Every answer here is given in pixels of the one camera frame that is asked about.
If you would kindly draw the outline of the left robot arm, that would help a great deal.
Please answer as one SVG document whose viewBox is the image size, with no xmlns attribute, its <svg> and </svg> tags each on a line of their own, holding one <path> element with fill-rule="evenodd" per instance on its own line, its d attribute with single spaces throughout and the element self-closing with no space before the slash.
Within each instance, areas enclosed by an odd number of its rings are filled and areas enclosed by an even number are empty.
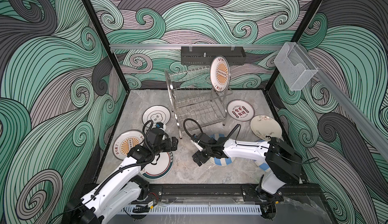
<svg viewBox="0 0 388 224">
<path fill-rule="evenodd" d="M 149 182 L 138 174 L 157 154 L 176 151 L 175 137 L 151 137 L 131 148 L 127 157 L 103 182 L 80 199 L 70 200 L 65 209 L 67 224 L 106 224 L 131 202 L 144 200 Z"/>
</svg>

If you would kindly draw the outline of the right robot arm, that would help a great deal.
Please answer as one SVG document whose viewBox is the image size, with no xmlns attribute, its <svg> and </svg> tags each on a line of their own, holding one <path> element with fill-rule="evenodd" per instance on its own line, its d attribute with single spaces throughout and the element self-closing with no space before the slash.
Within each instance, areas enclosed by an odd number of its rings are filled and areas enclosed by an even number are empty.
<svg viewBox="0 0 388 224">
<path fill-rule="evenodd" d="M 267 169 L 259 182 L 259 192 L 276 195 L 284 185 L 300 183 L 302 157 L 282 139 L 244 142 L 220 137 L 218 140 L 205 133 L 191 135 L 191 142 L 198 148 L 193 160 L 198 166 L 210 158 L 244 158 L 263 163 Z"/>
</svg>

